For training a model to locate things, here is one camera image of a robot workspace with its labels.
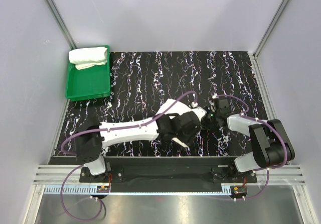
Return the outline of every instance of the white towel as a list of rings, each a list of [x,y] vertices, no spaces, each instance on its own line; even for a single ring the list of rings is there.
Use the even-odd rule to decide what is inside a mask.
[[[95,65],[105,65],[106,62],[92,62],[92,63],[83,63],[83,64],[76,64],[76,68],[78,70],[81,70],[81,69],[86,69],[86,68],[89,68],[89,67],[93,67]]]
[[[69,61],[73,64],[93,64],[107,61],[106,47],[75,49],[69,52]]]

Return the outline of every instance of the white wall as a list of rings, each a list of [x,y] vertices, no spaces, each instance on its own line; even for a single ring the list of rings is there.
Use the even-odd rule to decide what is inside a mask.
[[[44,0],[0,0],[0,222],[22,223],[65,102],[69,47]]]
[[[78,47],[254,51],[282,0],[54,0]]]
[[[321,220],[321,0],[292,0],[259,56]]]

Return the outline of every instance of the purple cable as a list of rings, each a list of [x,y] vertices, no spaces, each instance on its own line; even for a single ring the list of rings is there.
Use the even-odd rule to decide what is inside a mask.
[[[172,108],[178,101],[180,101],[183,97],[189,95],[189,94],[194,94],[194,102],[197,102],[197,93],[195,91],[187,91],[186,93],[182,94],[180,97],[178,97],[175,102],[173,102],[171,104],[171,106],[169,106],[164,112],[160,113],[159,115],[157,115],[155,118],[153,118],[152,120],[142,124],[141,126],[147,126],[149,125],[150,123],[158,120],[160,117],[162,117],[168,110],[170,110],[170,108]],[[71,152],[71,151],[66,151],[65,150],[65,146],[66,144],[72,140],[73,138],[75,137],[78,137],[78,136],[81,136],[81,135],[85,135],[85,134],[89,134],[89,133],[95,133],[95,132],[101,132],[101,131],[112,131],[112,130],[128,130],[128,129],[133,129],[133,128],[139,128],[139,125],[132,125],[132,126],[124,126],[124,127],[114,127],[114,128],[110,128],[110,129],[93,129],[93,130],[86,130],[86,131],[82,131],[82,132],[79,132],[79,133],[76,133],[70,137],[68,137],[62,144],[61,144],[61,151],[64,153],[64,154],[67,154],[67,155],[76,155],[74,152]]]
[[[82,202],[84,202],[84,201],[86,201],[86,200],[89,200],[89,199],[91,199],[90,196],[85,197],[85,198],[77,201],[76,203],[74,203],[72,206],[68,207],[67,210],[70,210],[70,209],[72,209],[74,206],[77,206],[78,204],[80,204],[80,203],[82,203]],[[63,211],[63,212],[61,212],[61,213],[53,213],[53,212],[51,211],[51,209],[52,209],[52,207],[49,206],[49,212],[51,213],[51,215],[53,215],[53,216],[55,216],[55,217],[61,216],[61,215],[63,215],[63,214],[66,214],[65,211]]]
[[[78,217],[72,215],[72,214],[68,211],[68,209],[66,208],[66,206],[65,206],[65,204],[64,204],[64,199],[63,199],[63,189],[64,189],[64,185],[65,185],[67,179],[69,178],[69,176],[71,176],[72,173],[74,173],[76,170],[78,170],[78,169],[81,168],[81,167],[84,167],[84,165],[77,166],[75,169],[73,169],[72,171],[70,171],[70,173],[66,176],[66,178],[65,178],[64,181],[62,182],[61,190],[60,190],[60,201],[61,201],[61,205],[62,205],[63,210],[64,210],[65,213],[66,213],[68,216],[70,216],[71,218],[73,218],[73,219],[75,219],[75,220],[78,220],[78,221],[83,221],[83,222],[85,222],[85,221],[93,221],[93,220],[97,219],[97,217],[100,215],[100,213],[101,213],[101,211],[102,211],[102,207],[103,207],[104,203],[102,202],[101,199],[98,199],[99,202],[100,202],[99,212],[97,213],[96,216],[94,216],[93,218],[90,218],[90,219],[81,219],[81,218],[78,218]]]
[[[269,179],[270,179],[270,173],[269,173],[268,170],[266,170],[266,182],[265,182],[265,185],[263,186],[263,188],[262,188],[262,189],[260,190],[260,192],[257,193],[256,195],[251,196],[251,197],[248,197],[248,198],[246,198],[246,199],[247,199],[247,200],[252,200],[252,199],[254,199],[254,198],[259,197],[259,196],[264,192],[264,190],[266,189],[267,184],[269,183]]]

